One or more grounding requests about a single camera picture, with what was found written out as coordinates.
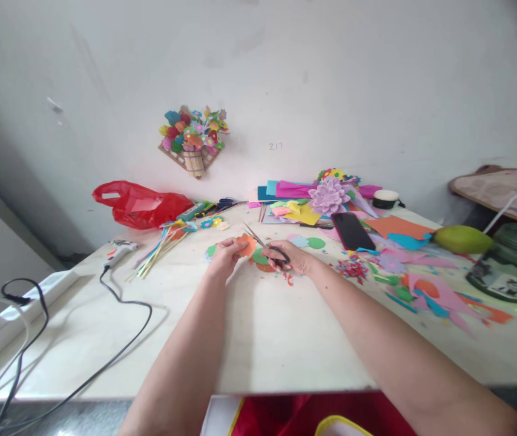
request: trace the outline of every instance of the power strip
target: power strip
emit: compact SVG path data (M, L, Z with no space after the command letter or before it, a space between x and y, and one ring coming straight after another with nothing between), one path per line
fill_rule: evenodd
M77 273L72 270L61 271L54 272L39 283L47 307L54 303L78 278ZM42 314L39 291L34 287L23 297L31 298L31 301L21 309L26 320L32 323ZM0 313L0 317L6 320L6 324L0 329L0 352L24 330L22 321L18 319L19 316L18 311L13 307L8 307Z

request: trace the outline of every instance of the right hand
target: right hand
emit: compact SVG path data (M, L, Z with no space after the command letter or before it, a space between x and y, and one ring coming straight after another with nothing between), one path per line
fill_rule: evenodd
M317 261L315 256L303 251L287 240L270 241L268 246L280 248L287 256L289 256L290 262L287 265L283 265L283 267L285 269L294 269L299 274L308 275L311 266ZM278 251L263 248L262 254L269 258L269 265L271 265L276 271L281 271L281 268L273 261L273 259L285 260Z

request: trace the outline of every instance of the yellow trim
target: yellow trim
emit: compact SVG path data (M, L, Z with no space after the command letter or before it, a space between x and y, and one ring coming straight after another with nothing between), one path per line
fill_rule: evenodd
M236 415L232 419L232 424L230 425L230 430L228 431L228 436L232 436L232 432L234 431L234 427L236 427L236 421L239 420L240 411L242 410L242 406L245 404L246 397L240 401L239 408L236 410Z
M315 431L315 436L323 436L323 432L329 426L332 426L333 424L335 424L337 421L340 421L344 424L349 425L351 428L354 428L354 429L360 431L361 433L363 433L366 436L373 436L371 433L368 433L363 428L359 427L359 425L357 425L357 424L351 422L350 420L348 420L347 418L344 418L339 415L331 415L331 416L328 416L327 418L325 418L323 421L321 421L319 423L319 425L317 426L317 430Z

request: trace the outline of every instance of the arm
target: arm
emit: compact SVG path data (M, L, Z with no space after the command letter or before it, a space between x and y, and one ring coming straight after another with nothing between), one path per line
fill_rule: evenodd
M120 436L199 435L222 355L226 280L247 243L221 242L139 389Z
M405 321L290 242L270 245L313 281L370 375L419 435L517 435L517 412Z

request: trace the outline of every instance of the black cable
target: black cable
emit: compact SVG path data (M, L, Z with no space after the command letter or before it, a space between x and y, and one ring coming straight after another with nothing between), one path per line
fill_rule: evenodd
M153 313L153 308L151 307L151 305L147 304L147 303L144 303L144 302L139 302L139 301L123 301L121 298L119 298L119 296L115 293L115 291L109 286L107 285L104 281L103 281L103 276L105 275L105 273L107 271L109 271L110 269L110 266L107 265L104 269L103 269L103 273L101 274L101 276L99 277L99 283L101 283L104 287L106 287L106 289L112 293L112 295L115 297L115 299L117 300L118 303L121 303L121 304L135 304L135 305L139 305L139 306L144 306L144 307L147 307L148 310L149 310L149 314L148 314L148 318L147 320L145 321L145 324L143 324L143 327L141 328L141 330L133 337L133 339L131 339L115 356L113 356L113 358L107 362L106 364L104 364L101 368L99 368L91 377L89 377L85 382L83 382L82 385L80 385L77 389L75 389L73 391L72 394L70 394L67 398L65 398L64 400L62 400L59 404L57 404L55 407L53 407L52 409L50 409L49 411L43 413L42 415L39 415L37 416L36 418L31 418L29 420L26 420L26 421L21 421L19 423L13 423L13 424L10 424L10 425L1 425L1 421L4 419L4 415L5 415L5 412L6 412L6 409L8 408L8 406L10 405L10 402L13 400L13 397L15 396L15 393L16 393L16 388L18 387L18 379L20 377L20 373L21 373L21 368L22 368L22 355L24 354L24 352L28 349L28 347L30 347L32 345L32 343L40 336L40 334L43 332L43 330L45 329L47 323L48 323L48 310L47 310L47 306L44 302L44 296L42 294L42 290L41 290L41 287L38 285L38 283L34 282L33 280L30 280L30 279L14 279L14 280L11 280L10 282L6 283L2 288L4 289L4 287L6 285L8 285L9 283L11 282L14 282L15 280L26 280L26 281L29 281L31 283L34 283L37 290L39 291L39 295L40 295L40 298L41 298L41 306L42 306L42 309L43 311L45 311L45 315L47 317L46 321L45 321L45 324L43 325L41 331L34 337L34 339L26 346L26 348L24 348L22 350L22 352L20 353L20 356L19 356L19 362L18 362L18 366L17 366L17 374L16 374L16 378L15 378L15 382L13 383L12 385L12 388L10 390L10 394L8 395L6 401L4 402L3 406L2 406L2 410L0 412L0 431L4 431L4 430L11 430L11 429L16 429L18 427L23 427L25 425L29 425L29 424L32 424L32 423L35 423L35 422L38 422L40 420L42 420L44 417L46 417L48 414L51 414L52 412L54 412L55 410L57 410L58 408L60 408L62 405L64 405L67 401L69 401L71 398L73 398L75 395L77 395L79 392L81 392L81 390L83 390L87 385L89 385L93 380L95 380L98 376L101 375L101 373L103 373L107 368L109 368L111 366L111 364L113 362L115 362L117 360L117 358L126 350L128 349L128 347L137 339L137 337L139 335L141 335L141 333L145 330L145 328L147 327L147 325L149 324L150 322L150 319L151 319L151 316L152 316L152 313Z

